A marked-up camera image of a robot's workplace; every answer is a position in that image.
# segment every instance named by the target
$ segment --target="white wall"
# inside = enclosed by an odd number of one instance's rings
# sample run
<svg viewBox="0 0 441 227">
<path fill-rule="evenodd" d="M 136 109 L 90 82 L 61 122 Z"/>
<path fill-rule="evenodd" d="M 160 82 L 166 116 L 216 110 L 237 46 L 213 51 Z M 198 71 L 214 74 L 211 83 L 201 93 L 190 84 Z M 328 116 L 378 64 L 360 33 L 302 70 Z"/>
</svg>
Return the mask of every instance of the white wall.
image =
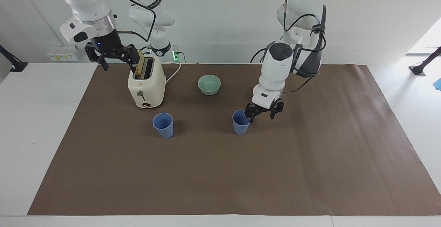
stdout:
<svg viewBox="0 0 441 227">
<path fill-rule="evenodd" d="M 6 78 L 11 68 L 9 61 L 0 55 L 0 83 Z"/>
<path fill-rule="evenodd" d="M 118 29 L 143 33 L 128 18 L 130 2 L 107 1 L 119 16 Z M 164 0 L 177 15 L 168 28 L 171 40 L 189 62 L 248 62 L 282 35 L 276 11 L 283 1 Z M 324 1 L 325 63 L 394 64 L 441 17 L 439 0 Z M 46 45 L 66 43 L 58 27 L 71 12 L 63 0 L 0 0 L 0 16 L 0 43 L 22 60 L 46 62 Z M 135 36 L 122 40 L 143 45 Z"/>
<path fill-rule="evenodd" d="M 414 45 L 414 48 L 441 46 L 441 19 L 430 28 L 426 34 Z"/>
</svg>

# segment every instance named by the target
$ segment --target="black stand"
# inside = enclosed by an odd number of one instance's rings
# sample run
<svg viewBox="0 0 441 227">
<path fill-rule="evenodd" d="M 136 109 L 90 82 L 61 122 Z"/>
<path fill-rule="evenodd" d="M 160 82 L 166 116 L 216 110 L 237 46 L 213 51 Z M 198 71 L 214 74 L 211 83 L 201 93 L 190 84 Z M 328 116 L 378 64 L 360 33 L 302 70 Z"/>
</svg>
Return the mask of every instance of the black stand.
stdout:
<svg viewBox="0 0 441 227">
<path fill-rule="evenodd" d="M 417 76 L 425 76 L 423 72 L 424 68 L 435 58 L 437 58 L 441 54 L 441 47 L 439 47 L 433 54 L 431 54 L 424 62 L 422 62 L 419 66 L 410 66 L 409 68 L 412 72 Z"/>
<path fill-rule="evenodd" d="M 11 72 L 22 72 L 26 66 L 27 62 L 22 62 L 20 59 L 18 59 L 16 56 L 11 54 L 9 51 L 6 51 L 3 46 L 0 45 L 0 53 L 8 59 L 8 61 L 12 64 L 12 69 L 10 69 Z"/>
</svg>

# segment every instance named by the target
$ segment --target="plastic cup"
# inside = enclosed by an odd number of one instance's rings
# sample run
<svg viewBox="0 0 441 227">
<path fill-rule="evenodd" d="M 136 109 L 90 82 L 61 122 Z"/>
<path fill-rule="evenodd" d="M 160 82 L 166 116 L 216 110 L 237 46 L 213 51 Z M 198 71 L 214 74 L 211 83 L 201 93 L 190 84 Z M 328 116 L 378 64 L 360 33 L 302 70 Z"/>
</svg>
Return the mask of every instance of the plastic cup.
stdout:
<svg viewBox="0 0 441 227">
<path fill-rule="evenodd" d="M 153 118 L 153 127 L 162 137 L 170 138 L 173 136 L 173 117 L 167 112 L 160 113 Z"/>
<path fill-rule="evenodd" d="M 221 80 L 215 75 L 202 76 L 197 81 L 197 86 L 205 95 L 215 95 L 221 86 Z"/>
<path fill-rule="evenodd" d="M 245 117 L 245 110 L 237 110 L 233 113 L 233 128 L 238 135 L 244 135 L 249 127 L 249 119 Z"/>
</svg>

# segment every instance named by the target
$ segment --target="green bowl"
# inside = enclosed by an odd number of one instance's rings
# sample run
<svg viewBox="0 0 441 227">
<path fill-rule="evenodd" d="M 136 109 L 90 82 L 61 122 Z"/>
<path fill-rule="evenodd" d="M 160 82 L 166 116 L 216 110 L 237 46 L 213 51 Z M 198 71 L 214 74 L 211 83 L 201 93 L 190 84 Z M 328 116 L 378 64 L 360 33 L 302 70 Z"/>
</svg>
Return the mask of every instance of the green bowl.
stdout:
<svg viewBox="0 0 441 227">
<path fill-rule="evenodd" d="M 202 76 L 197 81 L 197 86 L 205 95 L 215 95 L 221 86 L 221 80 L 215 75 Z"/>
</svg>

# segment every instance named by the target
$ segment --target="white power cord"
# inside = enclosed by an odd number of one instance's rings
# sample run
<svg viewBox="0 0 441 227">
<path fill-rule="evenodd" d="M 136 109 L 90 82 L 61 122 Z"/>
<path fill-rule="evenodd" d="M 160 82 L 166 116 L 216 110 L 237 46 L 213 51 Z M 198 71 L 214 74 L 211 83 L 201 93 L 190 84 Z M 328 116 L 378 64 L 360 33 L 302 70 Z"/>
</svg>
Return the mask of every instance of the white power cord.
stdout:
<svg viewBox="0 0 441 227">
<path fill-rule="evenodd" d="M 179 72 L 179 70 L 181 70 L 181 67 L 182 67 L 182 64 L 181 63 L 176 63 L 176 62 L 161 62 L 161 63 L 166 63 L 166 64 L 178 64 L 179 65 L 179 67 L 178 67 L 178 69 L 175 71 L 175 73 L 173 73 L 166 81 L 165 81 L 165 84 L 167 84 L 172 78 L 173 78 L 173 76 L 175 76 L 178 72 Z"/>
</svg>

